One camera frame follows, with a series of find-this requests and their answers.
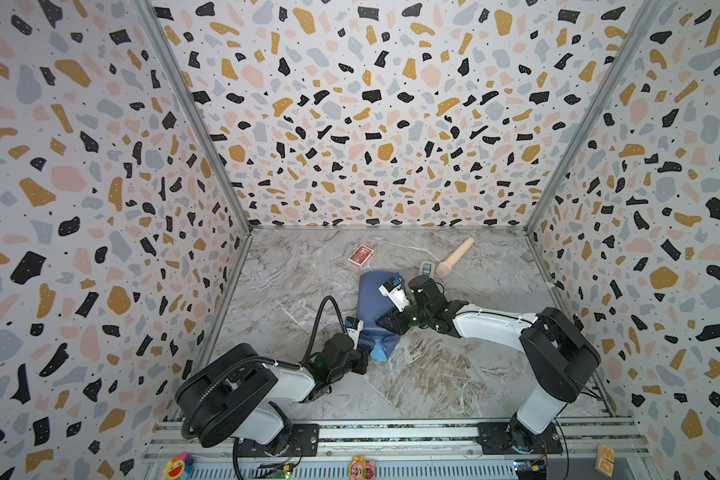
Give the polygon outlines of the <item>grey tape dispenser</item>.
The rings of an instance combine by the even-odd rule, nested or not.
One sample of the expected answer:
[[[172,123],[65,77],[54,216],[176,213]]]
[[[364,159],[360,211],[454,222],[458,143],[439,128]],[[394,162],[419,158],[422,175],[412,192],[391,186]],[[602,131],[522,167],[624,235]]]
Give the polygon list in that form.
[[[436,265],[430,261],[422,261],[418,273],[423,276],[432,278],[435,275]]]

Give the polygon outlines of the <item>wooden letter block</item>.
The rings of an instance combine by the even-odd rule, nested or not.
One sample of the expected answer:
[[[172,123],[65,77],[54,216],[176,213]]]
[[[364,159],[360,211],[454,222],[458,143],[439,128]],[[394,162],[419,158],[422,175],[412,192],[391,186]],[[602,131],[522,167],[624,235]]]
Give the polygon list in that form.
[[[605,477],[611,478],[615,468],[615,451],[613,448],[599,444],[595,462],[595,470]]]

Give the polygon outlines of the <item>beige microphone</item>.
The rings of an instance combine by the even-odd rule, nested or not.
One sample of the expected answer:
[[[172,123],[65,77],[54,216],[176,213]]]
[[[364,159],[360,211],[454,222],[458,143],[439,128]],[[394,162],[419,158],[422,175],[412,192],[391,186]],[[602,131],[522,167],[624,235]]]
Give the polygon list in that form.
[[[467,238],[464,240],[445,260],[441,261],[437,265],[435,274],[440,278],[448,276],[453,270],[453,267],[463,258],[473,245],[473,238]]]

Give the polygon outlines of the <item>aluminium corner post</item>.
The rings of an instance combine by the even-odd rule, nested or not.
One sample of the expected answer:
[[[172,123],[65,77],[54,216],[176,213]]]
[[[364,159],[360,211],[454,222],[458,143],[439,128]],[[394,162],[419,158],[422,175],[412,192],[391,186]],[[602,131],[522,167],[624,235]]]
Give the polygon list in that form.
[[[574,134],[564,151],[562,159],[553,174],[549,177],[549,182],[524,227],[524,232],[527,237],[531,237],[532,232],[540,225],[546,208],[552,202],[556,190],[563,184],[565,174],[576,160],[579,151],[588,138],[589,132],[596,125],[597,120],[608,106],[610,97],[618,87],[620,79],[632,61],[648,29],[660,13],[660,10],[661,1],[659,0],[645,0],[640,5],[626,39],[622,43],[621,49],[615,56],[612,66],[606,72],[603,82],[595,92],[589,108],[583,115],[582,121],[574,130]]]
[[[187,117],[187,121],[208,160],[210,168],[230,206],[234,224],[242,237],[251,235],[252,227],[246,219],[243,208],[231,184],[230,178],[215,149],[211,136],[196,107],[190,88],[184,82],[180,66],[170,48],[158,18],[150,1],[134,0],[131,2],[135,15],[145,30],[150,45],[154,48],[155,56],[163,67],[168,83],[173,89],[179,106]]]

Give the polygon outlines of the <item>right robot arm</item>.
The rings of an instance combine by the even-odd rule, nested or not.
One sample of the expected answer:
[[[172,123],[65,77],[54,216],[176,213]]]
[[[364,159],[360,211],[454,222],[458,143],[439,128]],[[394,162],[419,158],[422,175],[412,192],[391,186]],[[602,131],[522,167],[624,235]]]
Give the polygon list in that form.
[[[504,424],[492,426],[479,443],[486,454],[514,450],[532,454],[558,452],[550,436],[554,421],[586,390],[601,357],[575,322],[547,307],[537,314],[490,310],[461,300],[448,300],[437,282],[425,275],[403,285],[389,277],[378,288],[392,307],[377,324],[396,335],[413,327],[428,328],[454,338],[480,339],[525,354],[535,385]]]

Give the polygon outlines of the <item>blue wrapping paper sheet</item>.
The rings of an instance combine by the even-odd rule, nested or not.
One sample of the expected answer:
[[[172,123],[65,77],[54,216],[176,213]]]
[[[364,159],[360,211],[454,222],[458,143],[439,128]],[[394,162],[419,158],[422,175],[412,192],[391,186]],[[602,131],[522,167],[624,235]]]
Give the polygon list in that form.
[[[367,348],[370,359],[376,362],[386,362],[400,340],[399,335],[377,325],[390,310],[397,312],[393,302],[379,291],[379,287],[389,279],[404,284],[401,275],[392,271],[368,271],[359,279],[357,318],[363,321],[359,345]]]

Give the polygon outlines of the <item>red playing card box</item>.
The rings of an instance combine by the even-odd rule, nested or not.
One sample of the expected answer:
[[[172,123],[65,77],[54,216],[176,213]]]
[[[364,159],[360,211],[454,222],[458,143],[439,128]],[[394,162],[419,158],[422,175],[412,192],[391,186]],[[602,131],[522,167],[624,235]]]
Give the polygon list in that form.
[[[359,245],[349,256],[348,261],[357,267],[365,265],[372,257],[374,250],[365,245]]]

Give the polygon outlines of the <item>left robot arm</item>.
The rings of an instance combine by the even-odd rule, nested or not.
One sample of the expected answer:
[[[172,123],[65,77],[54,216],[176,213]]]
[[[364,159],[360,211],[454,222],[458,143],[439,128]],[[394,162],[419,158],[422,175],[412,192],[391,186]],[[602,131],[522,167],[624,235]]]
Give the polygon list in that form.
[[[346,333],[333,335],[301,363],[257,354],[243,343],[193,375],[176,392],[183,413],[181,436],[210,448],[233,438],[264,455],[280,455],[298,437],[279,400],[309,403],[348,374],[363,375],[368,348]]]

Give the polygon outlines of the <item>aluminium right corner post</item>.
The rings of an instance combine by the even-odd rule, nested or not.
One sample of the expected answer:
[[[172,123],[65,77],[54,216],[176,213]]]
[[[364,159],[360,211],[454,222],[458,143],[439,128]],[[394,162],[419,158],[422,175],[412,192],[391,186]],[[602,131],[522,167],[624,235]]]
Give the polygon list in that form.
[[[645,0],[640,5],[626,39],[622,43],[621,49],[615,56],[612,66],[606,72],[603,82],[595,92],[589,108],[583,115],[582,121],[574,130],[574,134],[564,151],[562,159],[553,174],[549,177],[549,182],[524,227],[524,232],[527,237],[531,237],[532,232],[540,225],[546,208],[552,202],[556,190],[563,184],[565,174],[576,160],[579,151],[588,138],[589,132],[596,125],[597,120],[608,106],[610,97],[618,87],[620,79],[632,61],[648,29],[660,13],[660,10],[661,1],[659,0]]]

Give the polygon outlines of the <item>colourful smiley toy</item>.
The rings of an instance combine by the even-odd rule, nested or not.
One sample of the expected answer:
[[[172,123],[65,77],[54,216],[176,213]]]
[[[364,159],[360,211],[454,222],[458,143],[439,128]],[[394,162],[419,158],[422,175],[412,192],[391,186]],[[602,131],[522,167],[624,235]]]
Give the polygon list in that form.
[[[194,470],[194,458],[182,453],[169,460],[162,472],[163,480],[189,480]]]

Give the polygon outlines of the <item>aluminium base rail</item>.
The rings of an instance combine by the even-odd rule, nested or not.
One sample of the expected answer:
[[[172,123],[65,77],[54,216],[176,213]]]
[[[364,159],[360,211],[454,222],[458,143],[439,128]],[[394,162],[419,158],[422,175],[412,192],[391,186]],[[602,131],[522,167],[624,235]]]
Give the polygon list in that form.
[[[563,417],[527,453],[501,450],[496,419],[307,420],[292,450],[263,454],[242,440],[203,448],[181,438],[176,422],[157,426],[144,455],[143,479],[160,479],[167,463],[187,455],[192,479],[349,479],[368,462],[374,479],[602,479],[596,467],[613,451],[613,479],[658,479],[660,473],[633,420]]]

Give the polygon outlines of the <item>aluminium left corner post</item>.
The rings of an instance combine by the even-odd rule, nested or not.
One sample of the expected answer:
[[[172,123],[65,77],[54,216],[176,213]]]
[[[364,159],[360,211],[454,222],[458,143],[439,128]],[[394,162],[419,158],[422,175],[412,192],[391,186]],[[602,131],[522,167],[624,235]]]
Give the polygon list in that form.
[[[179,106],[187,117],[187,121],[208,160],[210,168],[230,206],[234,224],[242,237],[251,235],[252,227],[246,219],[243,208],[231,184],[230,178],[215,149],[211,136],[196,107],[190,88],[184,82],[180,66],[170,48],[158,18],[150,1],[134,0],[131,2],[135,15],[145,30],[150,45],[154,48],[155,56],[163,67],[168,83],[173,89]]]

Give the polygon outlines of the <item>pink yellow figure toy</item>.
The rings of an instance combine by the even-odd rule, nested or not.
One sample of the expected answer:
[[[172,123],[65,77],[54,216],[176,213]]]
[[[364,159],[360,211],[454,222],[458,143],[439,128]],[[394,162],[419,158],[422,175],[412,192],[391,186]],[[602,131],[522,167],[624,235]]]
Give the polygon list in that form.
[[[353,457],[348,466],[350,480],[375,480],[376,462],[364,457]]]

